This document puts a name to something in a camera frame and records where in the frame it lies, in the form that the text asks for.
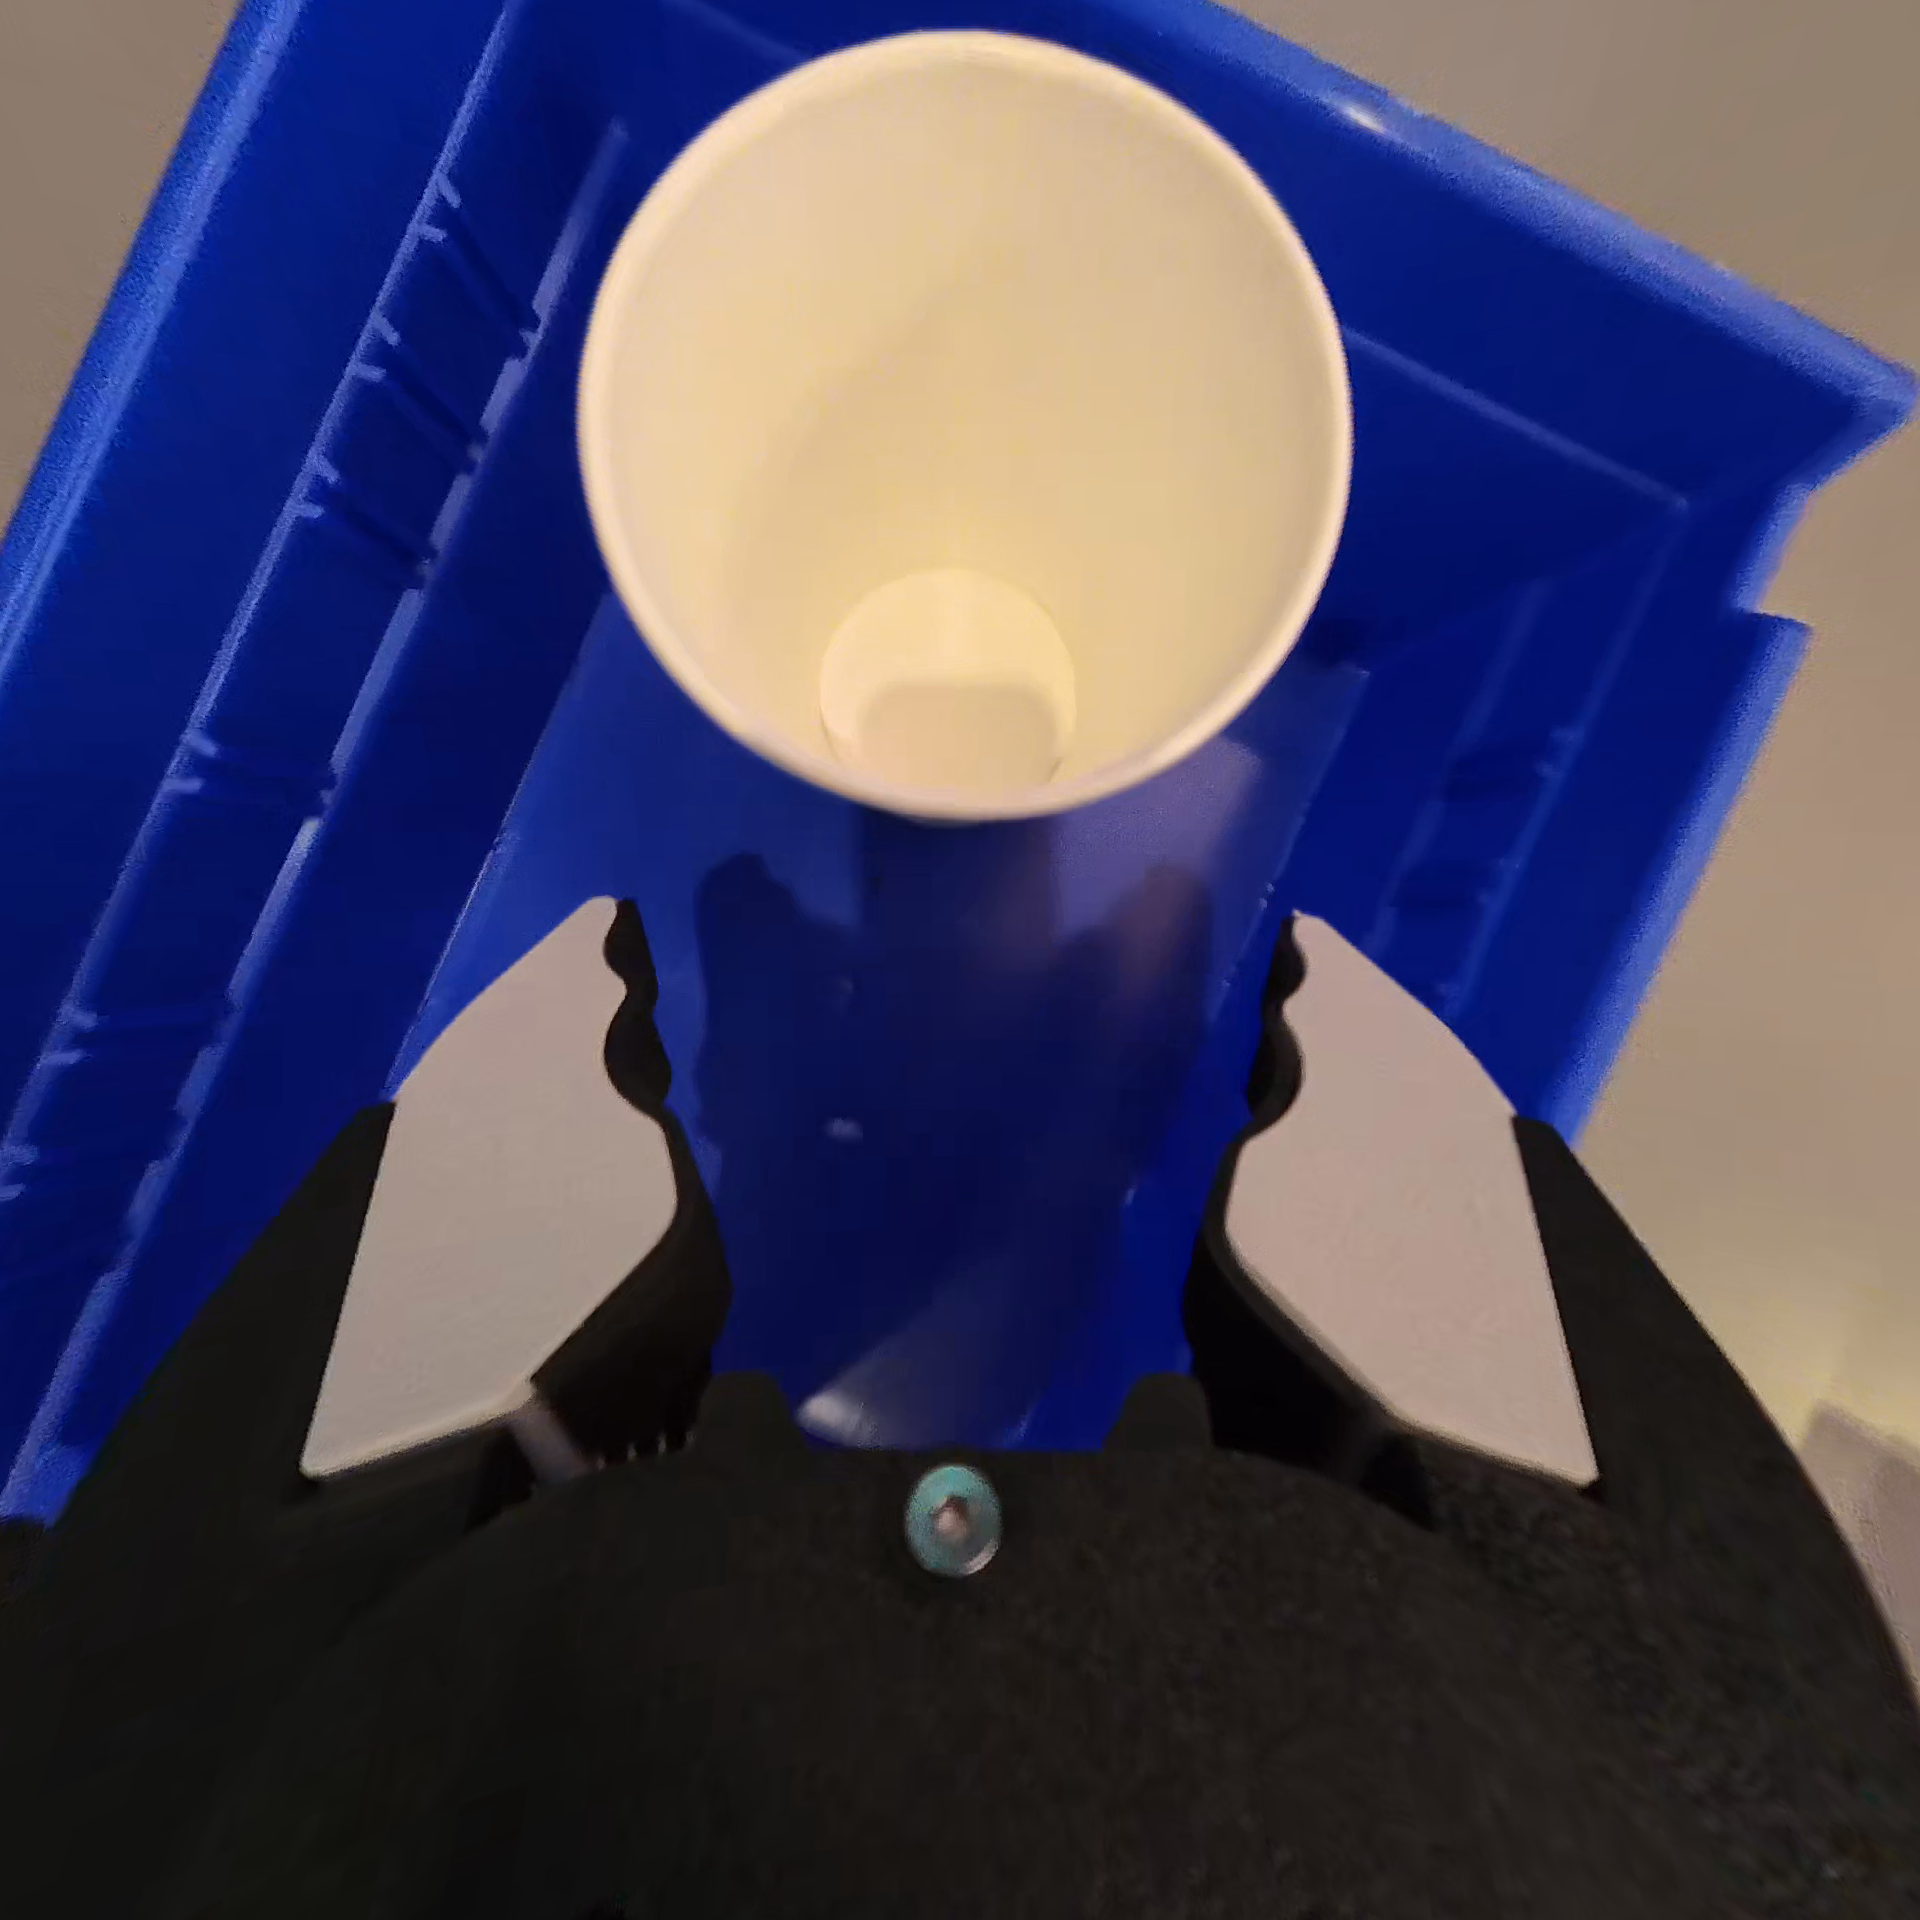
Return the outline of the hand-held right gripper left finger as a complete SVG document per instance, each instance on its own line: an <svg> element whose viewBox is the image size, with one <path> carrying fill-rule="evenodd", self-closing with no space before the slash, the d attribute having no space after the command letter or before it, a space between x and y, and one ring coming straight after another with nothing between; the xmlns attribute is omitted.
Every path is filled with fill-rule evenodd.
<svg viewBox="0 0 1920 1920"><path fill-rule="evenodd" d="M678 1444L731 1305L638 904L575 906L397 1084L302 1452L507 1432L534 1476Z"/></svg>

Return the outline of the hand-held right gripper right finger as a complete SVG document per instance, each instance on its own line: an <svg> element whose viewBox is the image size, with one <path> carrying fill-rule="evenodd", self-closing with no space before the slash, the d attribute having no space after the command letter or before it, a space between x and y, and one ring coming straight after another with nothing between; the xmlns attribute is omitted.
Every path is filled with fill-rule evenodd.
<svg viewBox="0 0 1920 1920"><path fill-rule="evenodd" d="M1182 1301L1214 1442L1383 1495L1416 1442L1592 1485L1517 1116L1467 1047L1290 919L1243 1102Z"/></svg>

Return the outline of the blue plastic bin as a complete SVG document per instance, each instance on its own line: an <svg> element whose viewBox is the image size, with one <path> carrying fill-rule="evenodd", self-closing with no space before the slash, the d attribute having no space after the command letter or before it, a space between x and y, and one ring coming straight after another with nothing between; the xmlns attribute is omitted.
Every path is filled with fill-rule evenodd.
<svg viewBox="0 0 1920 1920"><path fill-rule="evenodd" d="M789 66L982 26L1260 170L1351 359L1349 528L1224 737L1055 822L781 777L607 593L592 282ZM242 5L4 546L4 1516L51 1519L330 1137L579 900L639 904L733 1265L916 1226L1037 1330L829 1432L1080 1446L1179 1288L1294 909L1584 1122L1803 652L1760 609L1915 377L1216 5Z"/></svg>

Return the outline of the white paper cup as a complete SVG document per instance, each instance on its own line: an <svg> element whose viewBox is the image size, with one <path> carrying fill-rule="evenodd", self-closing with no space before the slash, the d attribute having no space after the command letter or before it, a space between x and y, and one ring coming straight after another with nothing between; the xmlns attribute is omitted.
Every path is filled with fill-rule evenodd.
<svg viewBox="0 0 1920 1920"><path fill-rule="evenodd" d="M928 822L1108 800L1304 636L1354 484L1328 288L1192 111L915 32L724 111L597 288L583 490L661 669Z"/></svg>

